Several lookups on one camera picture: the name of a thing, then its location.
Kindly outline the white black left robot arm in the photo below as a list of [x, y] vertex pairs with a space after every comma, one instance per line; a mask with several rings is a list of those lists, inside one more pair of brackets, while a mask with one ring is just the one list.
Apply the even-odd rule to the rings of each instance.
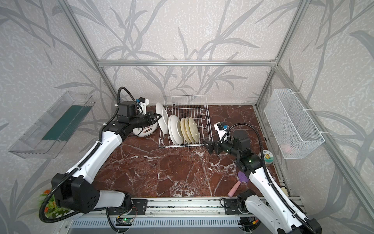
[[[99, 169], [111, 153], [137, 128], [145, 128], [156, 124], [161, 114], [145, 111], [140, 101], [121, 102], [120, 87], [117, 92], [116, 110], [112, 117], [99, 130], [98, 140], [86, 155], [64, 174], [56, 174], [52, 181], [52, 190], [46, 196], [39, 210], [39, 218], [44, 223], [59, 222], [79, 213], [108, 210], [110, 207], [119, 208], [124, 212], [132, 210], [130, 195], [118, 191], [97, 190], [93, 180]], [[48, 218], [46, 206], [54, 198], [60, 208], [71, 212], [62, 217]]]

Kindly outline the white plate with red characters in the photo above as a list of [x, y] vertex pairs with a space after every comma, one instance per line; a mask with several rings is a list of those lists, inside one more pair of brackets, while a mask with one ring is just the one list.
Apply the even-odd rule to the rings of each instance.
[[158, 128], [158, 123], [156, 122], [153, 125], [143, 127], [143, 128], [134, 128], [132, 134], [136, 137], [146, 137], [153, 134]]

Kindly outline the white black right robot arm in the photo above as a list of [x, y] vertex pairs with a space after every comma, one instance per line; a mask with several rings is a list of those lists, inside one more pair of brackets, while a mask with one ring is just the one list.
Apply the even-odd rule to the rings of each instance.
[[226, 152], [235, 157], [237, 169], [253, 183], [261, 192], [266, 202], [251, 190], [238, 196], [239, 211], [253, 214], [274, 234], [320, 234], [321, 225], [294, 204], [281, 190], [269, 173], [263, 144], [260, 141], [260, 154], [251, 151], [251, 140], [244, 130], [232, 132], [225, 122], [214, 125], [218, 132], [219, 140], [204, 140], [207, 151], [217, 155]]

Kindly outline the white plate with orange sunburst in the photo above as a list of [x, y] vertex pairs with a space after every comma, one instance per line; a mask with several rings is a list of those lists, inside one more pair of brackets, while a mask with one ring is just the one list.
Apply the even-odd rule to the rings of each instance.
[[158, 120], [158, 124], [161, 128], [161, 131], [164, 133], [164, 134], [168, 134], [168, 114], [167, 114], [167, 111], [165, 110], [164, 106], [161, 104], [161, 103], [157, 103], [156, 104], [156, 113], [161, 115], [161, 118], [160, 120]]

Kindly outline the white wire dish rack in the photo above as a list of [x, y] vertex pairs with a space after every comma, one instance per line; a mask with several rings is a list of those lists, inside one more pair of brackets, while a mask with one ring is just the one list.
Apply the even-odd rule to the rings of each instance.
[[206, 95], [166, 96], [163, 108], [168, 133], [160, 133], [160, 148], [203, 146], [204, 140], [213, 140]]

